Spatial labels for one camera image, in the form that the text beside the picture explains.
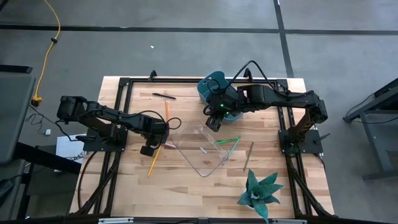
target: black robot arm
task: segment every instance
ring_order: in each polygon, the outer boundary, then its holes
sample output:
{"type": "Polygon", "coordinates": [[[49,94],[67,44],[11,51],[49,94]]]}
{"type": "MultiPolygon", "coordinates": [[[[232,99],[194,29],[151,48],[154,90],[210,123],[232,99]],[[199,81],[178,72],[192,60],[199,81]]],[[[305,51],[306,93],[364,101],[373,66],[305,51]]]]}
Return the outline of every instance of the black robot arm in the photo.
{"type": "MultiPolygon", "coordinates": [[[[169,136],[169,124],[163,118],[153,118],[142,113],[126,114],[98,102],[88,101],[82,96],[62,96],[57,117],[65,124],[73,121],[87,126],[96,131],[102,141],[110,144],[117,144],[125,129],[141,134],[146,139],[141,154],[147,156],[152,156],[154,150],[165,143],[169,136]],[[99,118],[112,124],[106,124],[99,118]]],[[[90,141],[90,137],[81,137],[79,140],[90,141]]]]}
{"type": "Polygon", "coordinates": [[[226,91],[211,90],[207,103],[203,112],[210,116],[206,125],[213,131],[219,130],[223,118],[229,114],[255,112],[270,106],[304,108],[303,118],[288,129],[289,142],[297,145],[304,143],[305,133],[314,124],[320,124],[328,118],[325,103],[313,91],[306,94],[289,92],[285,95],[265,85],[239,86],[237,91],[233,88],[226,91]]]}

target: gray floor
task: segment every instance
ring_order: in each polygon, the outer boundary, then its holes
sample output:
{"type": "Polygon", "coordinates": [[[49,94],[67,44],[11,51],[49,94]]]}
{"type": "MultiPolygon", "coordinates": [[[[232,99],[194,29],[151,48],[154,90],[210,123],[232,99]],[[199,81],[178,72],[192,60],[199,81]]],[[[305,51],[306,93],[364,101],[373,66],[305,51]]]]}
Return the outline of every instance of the gray floor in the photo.
{"type": "MultiPolygon", "coordinates": [[[[397,30],[394,0],[280,0],[287,29],[397,30]]],[[[277,28],[272,0],[184,1],[118,0],[50,3],[63,25],[136,27],[277,28]]],[[[9,24],[55,24],[42,0],[13,0],[0,12],[9,24]]],[[[0,63],[28,65],[39,77],[52,31],[0,30],[0,63]]],[[[397,78],[397,36],[288,35],[295,77],[325,100],[329,119],[318,126],[331,133],[323,141],[326,174],[335,213],[343,218],[398,222],[398,179],[364,183],[361,176],[377,171],[360,124],[345,124],[346,111],[371,92],[397,78]]],[[[260,63],[269,77],[286,77],[279,34],[62,32],[51,53],[40,88],[39,110],[55,119],[62,95],[96,100],[105,75],[206,76],[214,70],[234,74],[246,61],[260,63]]],[[[24,126],[21,141],[55,144],[52,136],[24,126]]],[[[69,133],[85,128],[70,124],[69,133]]],[[[64,214],[70,197],[41,197],[32,216],[64,214]],[[54,202],[64,201],[59,207],[54,202]]]]}

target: clear plastic container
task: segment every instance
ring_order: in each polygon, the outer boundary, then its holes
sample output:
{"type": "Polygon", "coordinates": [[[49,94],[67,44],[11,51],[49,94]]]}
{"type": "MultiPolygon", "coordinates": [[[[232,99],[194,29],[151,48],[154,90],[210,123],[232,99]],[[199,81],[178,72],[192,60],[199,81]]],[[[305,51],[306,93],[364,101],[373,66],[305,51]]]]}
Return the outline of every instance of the clear plastic container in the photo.
{"type": "Polygon", "coordinates": [[[228,158],[228,151],[210,133],[201,122],[191,121],[182,132],[172,135],[174,145],[202,177],[208,177],[228,158]]]}

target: green succulent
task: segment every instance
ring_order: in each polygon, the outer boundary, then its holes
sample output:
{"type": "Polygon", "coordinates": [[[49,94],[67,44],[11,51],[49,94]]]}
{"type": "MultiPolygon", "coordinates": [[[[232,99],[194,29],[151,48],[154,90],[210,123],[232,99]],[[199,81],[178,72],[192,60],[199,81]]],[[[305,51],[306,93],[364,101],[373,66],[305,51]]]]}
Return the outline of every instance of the green succulent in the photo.
{"type": "Polygon", "coordinates": [[[280,203],[278,199],[272,196],[277,190],[283,186],[275,184],[278,173],[272,174],[264,180],[258,182],[254,172],[249,170],[248,180],[246,181],[245,193],[241,195],[238,201],[240,205],[249,205],[254,207],[255,211],[265,219],[268,223],[268,208],[267,203],[280,203]]]}

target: white paper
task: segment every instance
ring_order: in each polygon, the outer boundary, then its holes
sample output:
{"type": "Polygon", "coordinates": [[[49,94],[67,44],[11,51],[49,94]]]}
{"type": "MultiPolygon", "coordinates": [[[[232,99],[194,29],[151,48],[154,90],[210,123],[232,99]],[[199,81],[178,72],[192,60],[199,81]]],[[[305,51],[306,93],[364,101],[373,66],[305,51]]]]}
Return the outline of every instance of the white paper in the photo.
{"type": "MultiPolygon", "coordinates": [[[[70,136],[70,139],[75,140],[76,136],[86,136],[86,134],[76,134],[70,136]]],[[[83,152],[83,146],[85,144],[81,141],[69,141],[68,137],[62,136],[57,138],[57,147],[55,154],[68,159],[73,159],[73,157],[78,157],[85,155],[83,152]]],[[[75,160],[75,162],[82,163],[83,158],[75,160]]]]}

